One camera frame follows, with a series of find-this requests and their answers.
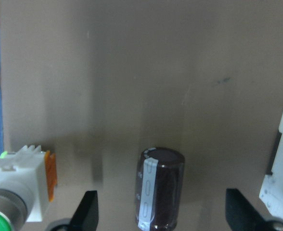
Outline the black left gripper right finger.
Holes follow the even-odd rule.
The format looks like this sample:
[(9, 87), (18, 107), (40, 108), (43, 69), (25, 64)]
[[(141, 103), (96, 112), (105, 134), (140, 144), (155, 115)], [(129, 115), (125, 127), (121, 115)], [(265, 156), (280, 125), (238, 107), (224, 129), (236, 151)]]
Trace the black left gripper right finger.
[(264, 218), (238, 189), (226, 189), (225, 218), (232, 231), (268, 231)]

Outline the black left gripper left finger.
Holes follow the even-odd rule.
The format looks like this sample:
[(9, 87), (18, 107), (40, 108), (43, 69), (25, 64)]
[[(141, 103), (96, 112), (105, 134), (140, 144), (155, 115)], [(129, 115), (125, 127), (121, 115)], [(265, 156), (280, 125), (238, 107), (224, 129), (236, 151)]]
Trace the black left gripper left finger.
[(71, 231), (95, 231), (99, 222), (97, 191), (86, 191), (70, 220)]

